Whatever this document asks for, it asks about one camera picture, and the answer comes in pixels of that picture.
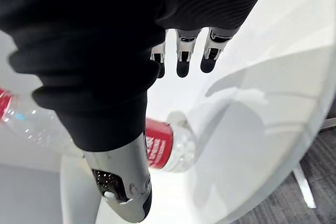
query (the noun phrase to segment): robotic hand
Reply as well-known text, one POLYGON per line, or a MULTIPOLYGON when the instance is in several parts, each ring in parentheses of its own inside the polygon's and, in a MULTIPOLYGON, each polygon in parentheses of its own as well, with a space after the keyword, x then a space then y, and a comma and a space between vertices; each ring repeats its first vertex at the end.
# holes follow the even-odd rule
POLYGON ((176 29, 176 71, 185 77, 197 35, 209 27, 208 73, 257 1, 0 0, 0 29, 18 48, 10 64, 40 78, 35 101, 56 111, 109 206, 140 222, 152 201, 146 91, 165 73, 164 31, 176 29))

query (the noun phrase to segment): floor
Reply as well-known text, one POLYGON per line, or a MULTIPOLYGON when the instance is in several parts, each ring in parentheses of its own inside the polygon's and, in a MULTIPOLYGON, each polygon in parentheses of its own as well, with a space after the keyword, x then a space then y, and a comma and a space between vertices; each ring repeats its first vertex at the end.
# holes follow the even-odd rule
MULTIPOLYGON (((334 102, 328 117, 336 114, 334 102)), ((336 224, 336 128, 320 132, 301 160, 317 209, 309 209, 293 174, 232 224, 336 224)))

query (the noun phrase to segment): water bottle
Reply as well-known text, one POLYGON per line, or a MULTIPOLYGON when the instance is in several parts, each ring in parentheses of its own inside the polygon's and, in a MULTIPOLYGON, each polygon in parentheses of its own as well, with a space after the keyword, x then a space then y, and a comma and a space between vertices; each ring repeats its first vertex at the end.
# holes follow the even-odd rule
POLYGON ((0 89, 0 123, 23 140, 67 156, 83 157, 53 110, 39 107, 29 94, 0 89))
POLYGON ((195 137, 190 130, 146 118, 148 167, 180 173, 195 163, 195 137))
MULTIPOLYGON (((63 155, 83 157, 56 113, 39 107, 29 94, 0 89, 0 122, 21 139, 63 155)), ((149 168, 183 172, 193 165, 195 142, 189 130, 146 118, 145 137, 149 168)))

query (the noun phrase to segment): black fingertip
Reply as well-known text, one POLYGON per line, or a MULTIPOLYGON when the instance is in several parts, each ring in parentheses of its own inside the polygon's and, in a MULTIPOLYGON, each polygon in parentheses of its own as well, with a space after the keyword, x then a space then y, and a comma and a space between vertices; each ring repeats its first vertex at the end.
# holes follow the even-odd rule
POLYGON ((149 211, 151 210, 151 206, 152 206, 152 189, 151 189, 151 192, 148 195, 147 200, 145 201, 145 203, 142 206, 142 208, 145 212, 145 217, 143 219, 145 219, 147 217, 149 211))
POLYGON ((205 59, 203 56, 202 62, 201 62, 201 71, 203 73, 210 73, 215 68, 216 61, 211 59, 205 59))
POLYGON ((176 65, 176 73, 181 78, 186 77, 189 73, 189 62, 178 61, 176 65))
POLYGON ((164 74, 165 74, 164 63, 160 63, 160 72, 158 78, 161 79, 162 77, 164 77, 164 74))

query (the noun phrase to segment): round table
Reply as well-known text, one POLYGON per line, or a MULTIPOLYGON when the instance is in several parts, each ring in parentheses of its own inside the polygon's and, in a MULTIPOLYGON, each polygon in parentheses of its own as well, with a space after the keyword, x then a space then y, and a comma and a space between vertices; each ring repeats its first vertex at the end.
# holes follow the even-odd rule
MULTIPOLYGON (((264 200, 298 164, 335 94, 335 0, 259 0, 214 71, 200 71, 207 30, 189 75, 176 75, 175 33, 166 74, 149 89, 147 116, 183 112, 197 161, 181 174, 152 170, 146 223, 230 223, 264 200)), ((96 224, 123 223, 102 201, 96 224)))

